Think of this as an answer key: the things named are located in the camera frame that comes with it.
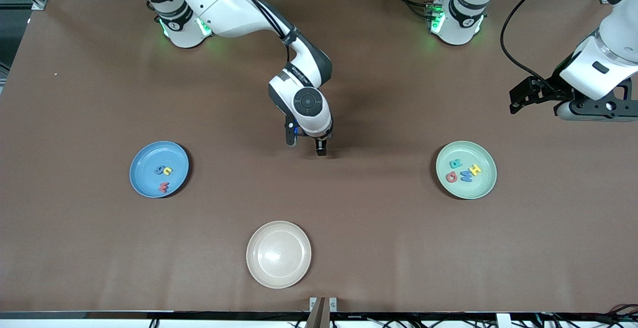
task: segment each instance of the plate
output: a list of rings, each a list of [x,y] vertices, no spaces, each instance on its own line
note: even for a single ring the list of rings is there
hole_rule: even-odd
[[[188,169],[188,155],[182,146],[170,141],[158,141],[135,155],[129,179],[135,191],[142,196],[166,197],[182,186]]]
[[[496,184],[496,163],[481,146],[456,141],[437,157],[437,177],[447,191],[465,199],[481,198]]]
[[[311,255],[310,241],[299,226],[273,221],[250,238],[246,263],[259,283],[270,289],[285,289],[304,277]]]

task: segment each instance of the wire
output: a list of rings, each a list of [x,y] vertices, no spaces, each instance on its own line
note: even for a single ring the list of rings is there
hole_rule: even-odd
[[[633,308],[633,307],[638,307],[638,305],[636,305],[636,304],[633,304],[633,305],[622,305],[622,306],[616,308],[615,310],[607,312],[605,315],[618,314],[618,312],[621,312],[621,311],[626,310],[627,308]]]
[[[516,4],[516,6],[512,9],[512,12],[510,12],[510,14],[507,16],[507,19],[505,19],[505,22],[503,23],[503,28],[501,29],[501,49],[503,50],[503,53],[506,55],[506,57],[508,59],[510,59],[511,62],[513,62],[516,66],[520,67],[520,69],[523,69],[524,71],[527,71],[529,74],[531,74],[532,76],[534,76],[536,79],[538,79],[540,82],[542,82],[545,86],[547,86],[550,90],[552,90],[554,93],[558,94],[558,91],[556,89],[554,89],[552,87],[552,85],[549,85],[549,83],[547,82],[547,80],[545,80],[544,78],[542,78],[542,76],[540,76],[539,74],[537,74],[535,71],[533,71],[532,69],[529,69],[529,67],[526,67],[523,64],[520,64],[520,62],[518,60],[516,60],[515,58],[512,57],[512,55],[509,53],[509,51],[507,51],[507,49],[505,48],[505,44],[504,44],[504,36],[505,36],[505,29],[507,28],[507,24],[509,24],[510,20],[512,19],[512,16],[514,15],[514,13],[518,10],[518,8],[520,8],[520,6],[525,3],[526,0],[520,0],[518,2],[518,4]]]
[[[565,319],[565,318],[561,317],[561,316],[560,316],[560,315],[558,315],[558,314],[554,314],[554,315],[555,315],[556,317],[558,317],[558,319],[561,319],[561,320],[563,320],[563,321],[566,321],[566,322],[567,322],[567,324],[569,324],[570,326],[573,326],[574,328],[581,328],[581,327],[580,327],[580,326],[578,326],[576,323],[574,323],[574,322],[572,322],[572,321],[568,321],[567,319]]]
[[[146,1],[146,8],[148,8],[148,10],[152,10],[155,11],[155,8],[153,8],[153,4],[151,4],[150,1]],[[155,21],[156,23],[160,22],[160,16],[159,15],[155,15],[155,17],[153,17],[153,21]]]
[[[421,7],[421,8],[425,8],[426,4],[424,3],[417,3],[416,1],[412,1],[412,0],[400,0],[403,1],[403,3],[405,3],[405,5],[408,6],[408,8],[410,8],[410,10],[414,13],[414,15],[418,16],[418,17],[423,17],[423,19],[435,19],[436,17],[433,15],[424,15],[421,14],[420,12],[417,12],[413,7]]]
[[[401,324],[401,326],[403,328],[408,328],[405,324],[401,323],[401,321],[397,321],[396,319],[392,320],[392,321],[388,321],[386,324],[384,324],[381,328],[389,328],[390,324],[397,322],[398,324]]]
[[[552,319],[554,320],[554,327],[555,328],[563,328],[563,326],[561,326],[560,322],[558,321],[558,319],[556,319],[556,315],[551,315]]]
[[[454,319],[455,319],[455,317],[449,317],[449,318],[441,319],[440,321],[438,321],[438,322],[434,323],[434,324],[433,324],[432,326],[430,326],[429,328],[435,328],[435,326],[438,326],[440,323],[443,323],[444,321],[454,321]],[[462,321],[462,322],[464,322],[464,323],[466,323],[466,324],[469,324],[470,326],[473,326],[474,328],[480,328],[480,327],[478,326],[479,321],[475,321],[476,323],[472,323],[472,322],[467,321],[467,320],[465,320],[465,319],[458,319],[458,321]],[[489,321],[487,322],[487,324],[488,324],[488,327],[492,327],[492,326],[494,326],[494,325],[493,325],[491,322],[489,322]]]

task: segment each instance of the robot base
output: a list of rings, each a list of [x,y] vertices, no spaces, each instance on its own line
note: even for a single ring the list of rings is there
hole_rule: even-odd
[[[435,0],[434,4],[440,5],[441,8],[443,8],[442,14],[440,14],[442,19],[432,21],[429,30],[437,37],[440,37],[444,42],[451,45],[467,44],[472,37],[479,32],[483,16],[471,24],[471,26],[464,28],[450,15],[450,0]]]

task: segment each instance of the green plate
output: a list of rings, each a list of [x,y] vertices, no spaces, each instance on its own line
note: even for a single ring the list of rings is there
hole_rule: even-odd
[[[496,163],[485,149],[474,142],[456,141],[440,151],[437,177],[443,187],[456,197],[481,198],[496,184]]]

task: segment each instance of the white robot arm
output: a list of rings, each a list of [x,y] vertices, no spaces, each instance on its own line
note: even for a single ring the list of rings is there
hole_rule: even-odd
[[[277,33],[296,52],[294,60],[269,83],[269,96],[286,115],[286,141],[298,136],[315,139],[318,155],[325,155],[332,131],[328,102],[317,88],[332,75],[332,62],[280,13],[259,0],[148,0],[158,13],[164,34],[173,44],[191,48],[211,32],[238,37],[258,30]]]
[[[490,0],[435,0],[442,10],[435,13],[430,31],[451,45],[467,44],[479,32]]]
[[[535,75],[510,91],[510,112],[545,101],[561,101],[554,113],[565,120],[638,121],[631,76],[638,73],[638,0],[608,0],[613,5],[546,80]],[[616,98],[613,89],[624,89]]]

